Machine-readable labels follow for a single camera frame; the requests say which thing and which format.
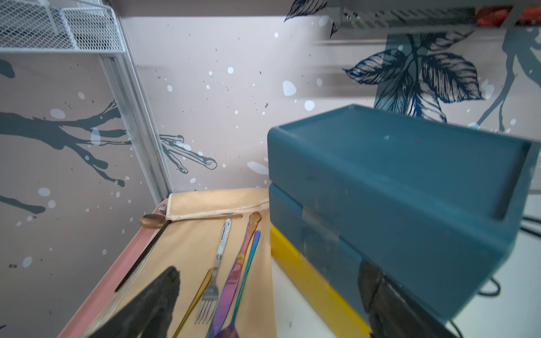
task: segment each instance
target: metal shelf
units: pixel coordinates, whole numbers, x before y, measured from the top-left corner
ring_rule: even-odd
[[[538,4],[535,0],[455,0],[452,5],[435,5],[433,0],[328,0],[325,11],[334,31],[368,36],[478,29],[475,7],[512,5],[500,27],[506,29],[515,26],[529,5]]]
[[[76,0],[78,7],[0,0],[0,53],[124,53],[111,7]]]

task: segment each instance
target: rainbow spoon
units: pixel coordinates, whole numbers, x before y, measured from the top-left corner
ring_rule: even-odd
[[[239,333],[235,329],[235,319],[236,313],[239,310],[240,297],[242,296],[242,291],[244,290],[244,283],[246,282],[246,276],[248,276],[248,271],[250,270],[250,265],[252,265],[252,258],[254,258],[255,249],[258,247],[259,237],[261,236],[261,231],[256,231],[254,236],[254,241],[252,242],[252,248],[250,250],[250,257],[248,258],[248,265],[246,265],[246,271],[244,272],[244,277],[242,278],[242,284],[240,285],[239,296],[237,297],[237,303],[235,304],[235,309],[233,310],[233,316],[231,317],[231,323],[221,330],[215,338],[239,338]]]

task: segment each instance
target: blue plastic box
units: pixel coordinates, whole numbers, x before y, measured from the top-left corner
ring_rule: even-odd
[[[511,252],[539,143],[350,105],[268,133],[270,219],[360,314],[361,257],[435,317]]]

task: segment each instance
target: gold fork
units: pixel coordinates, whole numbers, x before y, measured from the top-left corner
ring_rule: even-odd
[[[220,244],[218,245],[218,254],[216,255],[216,261],[214,263],[214,271],[212,272],[212,279],[209,286],[203,293],[202,302],[199,305],[199,311],[195,318],[196,324],[208,324],[212,318],[212,313],[216,309],[218,304],[218,286],[216,285],[216,277],[218,275],[218,267],[220,267],[220,261],[222,260],[223,250],[226,247],[227,236],[229,236],[229,230],[231,228],[231,219],[226,219],[223,223],[222,236],[220,237]]]

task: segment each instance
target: black chopstick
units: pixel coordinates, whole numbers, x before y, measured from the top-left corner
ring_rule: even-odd
[[[152,247],[154,246],[154,244],[156,244],[156,242],[160,239],[160,236],[163,234],[163,231],[166,229],[166,227],[171,223],[171,221],[167,221],[163,227],[160,229],[160,231],[158,231],[158,233],[156,234],[156,236],[154,236],[154,238],[150,241],[150,243],[148,243],[147,247],[143,250],[143,252],[139,255],[139,258],[137,258],[137,260],[135,261],[135,263],[132,265],[132,267],[130,268],[130,270],[128,271],[128,273],[126,274],[126,276],[124,276],[124,278],[122,279],[122,281],[120,282],[120,284],[116,287],[115,289],[115,292],[117,292],[118,290],[120,290],[120,288],[126,283],[126,281],[128,280],[128,278],[130,278],[131,274],[135,271],[135,269],[137,269],[137,266],[139,264],[141,264],[141,262],[144,260],[144,258],[148,255],[148,253],[150,252],[150,250],[152,249]]]

